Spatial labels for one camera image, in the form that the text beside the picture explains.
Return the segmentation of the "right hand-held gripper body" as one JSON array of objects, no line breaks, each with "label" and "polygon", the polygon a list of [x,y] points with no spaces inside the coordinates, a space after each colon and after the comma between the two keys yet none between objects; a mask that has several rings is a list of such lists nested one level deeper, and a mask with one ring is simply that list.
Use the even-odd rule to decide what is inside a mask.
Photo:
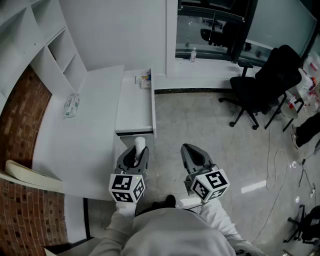
[{"label": "right hand-held gripper body", "polygon": [[189,174],[184,184],[188,195],[196,194],[203,203],[222,197],[230,186],[224,169],[215,164]]}]

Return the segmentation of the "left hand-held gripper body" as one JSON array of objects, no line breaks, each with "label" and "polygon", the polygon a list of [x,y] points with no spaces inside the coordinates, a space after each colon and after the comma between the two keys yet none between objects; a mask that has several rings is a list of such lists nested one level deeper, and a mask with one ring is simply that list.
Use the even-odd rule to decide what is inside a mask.
[{"label": "left hand-held gripper body", "polygon": [[118,164],[110,175],[109,193],[116,203],[137,204],[144,196],[145,177],[148,164],[127,167]]}]

